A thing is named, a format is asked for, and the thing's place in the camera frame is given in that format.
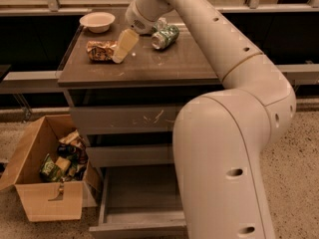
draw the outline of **food wrapper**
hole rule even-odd
[[[77,130],[69,133],[67,136],[59,139],[59,142],[61,144],[66,144],[66,145],[72,145],[74,147],[77,147],[79,149],[86,149],[86,146],[83,143],[82,138],[79,135],[79,132]]]
[[[93,61],[111,61],[118,41],[89,41],[87,43],[87,53]]]
[[[78,162],[79,164],[86,164],[88,162],[88,155],[84,149],[79,154]]]
[[[46,181],[57,182],[61,179],[63,171],[54,163],[50,154],[47,154],[40,168],[40,174]]]
[[[84,176],[84,172],[86,171],[87,169],[87,165],[86,164],[78,164],[77,165],[77,171],[74,175],[74,178],[76,180],[82,180],[83,179],[83,176]]]
[[[77,162],[72,162],[71,167],[69,168],[69,172],[68,172],[69,177],[74,177],[76,175],[77,166],[78,166]]]

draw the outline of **open drawer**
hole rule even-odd
[[[186,233],[173,164],[107,168],[95,238]]]

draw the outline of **white bowl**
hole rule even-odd
[[[89,28],[93,33],[103,33],[109,30],[116,17],[107,12],[93,12],[80,19],[81,25]]]

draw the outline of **box flap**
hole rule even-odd
[[[26,127],[23,136],[18,142],[18,145],[2,174],[0,179],[0,190],[8,188],[16,183],[43,121],[44,118],[40,118]]]
[[[31,222],[78,220],[82,215],[82,182],[64,183],[62,199],[59,196],[60,183],[39,183],[16,185],[22,205]]]
[[[102,192],[102,181],[98,172],[92,167],[91,163],[88,162],[87,171],[83,178],[90,186],[95,188],[98,192]]]
[[[76,129],[70,115],[45,116],[45,118],[57,139]]]

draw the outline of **cabinet top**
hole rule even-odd
[[[120,33],[127,28],[125,11],[124,8],[108,11],[116,16],[116,20],[105,33],[94,34],[86,28],[81,30],[70,56],[66,58],[59,86],[120,88],[218,83],[207,59],[174,12],[165,17],[169,24],[179,26],[180,33],[176,42],[167,49],[155,50],[151,37],[141,36],[121,64],[92,62],[86,50],[88,41],[118,40]]]

